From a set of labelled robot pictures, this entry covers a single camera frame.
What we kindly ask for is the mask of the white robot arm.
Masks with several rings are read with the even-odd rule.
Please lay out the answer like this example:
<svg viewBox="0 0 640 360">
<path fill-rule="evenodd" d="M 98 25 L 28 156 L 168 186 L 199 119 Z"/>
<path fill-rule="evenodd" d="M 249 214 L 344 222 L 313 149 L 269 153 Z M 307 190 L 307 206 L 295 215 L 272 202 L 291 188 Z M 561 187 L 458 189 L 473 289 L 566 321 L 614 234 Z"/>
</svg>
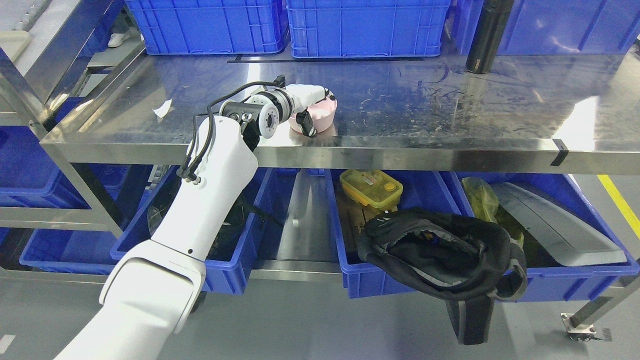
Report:
<svg viewBox="0 0 640 360">
<path fill-rule="evenodd" d="M 322 86 L 262 82 L 270 90 L 244 101 L 213 100 L 193 126 L 176 197 L 156 231 L 130 249 L 108 276 L 101 309 L 67 344 L 58 360 L 155 360 L 171 334 L 182 330 L 205 278 L 215 236 L 258 170 L 243 139 L 256 122 L 270 138 L 278 125 L 324 100 Z"/>
</svg>

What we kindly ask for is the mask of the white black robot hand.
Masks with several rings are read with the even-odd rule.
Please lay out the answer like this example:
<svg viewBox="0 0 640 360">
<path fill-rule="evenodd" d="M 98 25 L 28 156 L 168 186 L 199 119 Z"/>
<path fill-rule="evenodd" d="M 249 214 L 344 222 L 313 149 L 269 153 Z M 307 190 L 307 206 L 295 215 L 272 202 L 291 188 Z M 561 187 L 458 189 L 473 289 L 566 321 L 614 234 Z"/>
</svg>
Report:
<svg viewBox="0 0 640 360">
<path fill-rule="evenodd" d="M 308 115 L 303 113 L 305 109 L 324 100 L 329 95 L 329 91 L 323 86 L 310 84 L 290 84 L 285 87 L 285 92 L 293 100 L 292 114 L 298 114 L 297 121 L 299 124 L 302 123 L 303 117 L 310 120 Z"/>
</svg>

